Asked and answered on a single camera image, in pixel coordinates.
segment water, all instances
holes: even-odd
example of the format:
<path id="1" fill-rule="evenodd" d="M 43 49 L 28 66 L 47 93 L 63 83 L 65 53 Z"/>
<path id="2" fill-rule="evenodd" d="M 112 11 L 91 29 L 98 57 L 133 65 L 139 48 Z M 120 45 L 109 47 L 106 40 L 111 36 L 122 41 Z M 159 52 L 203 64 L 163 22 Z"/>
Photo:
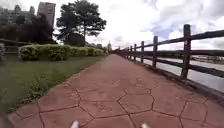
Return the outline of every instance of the water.
<path id="1" fill-rule="evenodd" d="M 178 60 L 178 59 L 166 59 L 166 60 L 182 63 L 182 60 Z M 152 65 L 152 61 L 150 60 L 144 60 L 144 63 Z M 191 61 L 190 63 L 193 65 L 198 65 L 198 66 L 203 66 L 208 68 L 216 68 L 218 70 L 224 70 L 224 65 L 204 63 L 204 62 L 198 62 L 198 61 Z M 179 76 L 181 74 L 181 68 L 176 66 L 163 64 L 163 63 L 157 63 L 157 67 Z M 203 84 L 209 88 L 215 89 L 220 92 L 224 92 L 224 79 L 221 77 L 216 77 L 209 74 L 189 70 L 187 78 L 192 81 Z"/>

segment wooden rail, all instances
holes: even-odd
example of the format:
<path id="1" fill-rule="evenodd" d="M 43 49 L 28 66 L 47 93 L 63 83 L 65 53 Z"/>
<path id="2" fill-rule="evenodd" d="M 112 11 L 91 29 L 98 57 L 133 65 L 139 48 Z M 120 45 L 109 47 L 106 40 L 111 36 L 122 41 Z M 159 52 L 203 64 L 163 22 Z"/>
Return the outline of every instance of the wooden rail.
<path id="1" fill-rule="evenodd" d="M 116 50 L 114 52 L 122 56 L 126 56 L 128 59 L 134 58 L 135 61 L 136 61 L 136 57 L 139 57 L 141 59 L 140 60 L 141 63 L 144 63 L 144 59 L 151 60 L 153 68 L 156 68 L 157 62 L 180 67 L 182 68 L 181 75 L 179 76 L 181 80 L 187 79 L 189 70 L 194 70 L 197 72 L 202 72 L 202 73 L 224 78 L 224 71 L 222 70 L 190 64 L 190 59 L 192 59 L 191 57 L 192 55 L 224 57 L 224 50 L 191 50 L 192 40 L 224 37 L 224 30 L 210 31 L 210 32 L 205 32 L 201 34 L 191 35 L 191 26 L 186 24 L 183 27 L 183 34 L 184 35 L 181 38 L 176 38 L 176 39 L 171 39 L 171 40 L 166 40 L 161 42 L 159 42 L 158 37 L 155 36 L 152 44 L 145 45 L 144 42 L 142 42 L 141 46 L 137 46 L 135 44 L 134 47 L 131 46 L 124 50 Z M 178 42 L 184 42 L 183 50 L 158 51 L 159 45 L 172 44 L 172 43 L 178 43 Z M 146 47 L 153 47 L 153 51 L 145 51 Z M 159 58 L 175 58 L 175 59 L 178 58 L 178 59 L 181 59 L 183 63 L 163 60 Z"/>

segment red brick pavement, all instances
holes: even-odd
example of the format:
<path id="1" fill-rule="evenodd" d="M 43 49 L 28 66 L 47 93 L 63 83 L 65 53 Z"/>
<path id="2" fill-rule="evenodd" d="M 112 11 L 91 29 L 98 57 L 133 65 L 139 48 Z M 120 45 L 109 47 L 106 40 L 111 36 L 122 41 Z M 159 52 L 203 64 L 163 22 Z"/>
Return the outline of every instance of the red brick pavement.
<path id="1" fill-rule="evenodd" d="M 224 128 L 224 108 L 116 55 L 9 118 L 18 128 Z"/>

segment bush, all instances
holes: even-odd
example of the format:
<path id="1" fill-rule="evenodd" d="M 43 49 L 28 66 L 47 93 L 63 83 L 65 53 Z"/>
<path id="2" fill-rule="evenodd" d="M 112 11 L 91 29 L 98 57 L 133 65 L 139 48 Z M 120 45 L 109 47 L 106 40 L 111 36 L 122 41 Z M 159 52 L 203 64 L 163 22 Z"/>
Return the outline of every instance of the bush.
<path id="1" fill-rule="evenodd" d="M 35 45 L 27 45 L 19 49 L 19 58 L 22 60 L 38 60 L 39 54 L 39 50 Z"/>
<path id="2" fill-rule="evenodd" d="M 78 56 L 78 55 L 77 55 L 77 52 L 78 52 L 78 47 L 71 47 L 71 48 L 70 48 L 70 56 L 71 56 L 71 57 Z"/>
<path id="3" fill-rule="evenodd" d="M 20 48 L 22 60 L 60 61 L 69 57 L 70 47 L 67 45 L 27 45 Z"/>
<path id="4" fill-rule="evenodd" d="M 91 48 L 91 47 L 87 47 L 88 50 L 88 56 L 95 56 L 96 54 L 96 49 L 95 48 Z"/>
<path id="5" fill-rule="evenodd" d="M 61 61 L 76 56 L 101 56 L 103 50 L 92 47 L 71 47 L 68 45 L 27 45 L 20 47 L 19 57 L 25 61 Z"/>
<path id="6" fill-rule="evenodd" d="M 103 55 L 103 50 L 101 50 L 101 49 L 95 49 L 95 55 L 96 56 L 102 56 Z"/>
<path id="7" fill-rule="evenodd" d="M 79 47 L 77 51 L 77 56 L 88 56 L 88 48 Z"/>

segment green lawn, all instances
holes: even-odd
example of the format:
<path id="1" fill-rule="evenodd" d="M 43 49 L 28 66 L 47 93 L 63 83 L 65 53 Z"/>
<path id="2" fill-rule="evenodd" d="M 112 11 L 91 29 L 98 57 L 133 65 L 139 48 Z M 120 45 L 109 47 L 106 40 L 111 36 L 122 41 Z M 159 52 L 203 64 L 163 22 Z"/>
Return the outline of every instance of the green lawn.
<path id="1" fill-rule="evenodd" d="M 7 113 L 13 112 L 101 58 L 72 58 L 60 62 L 6 62 L 0 65 L 0 107 Z"/>

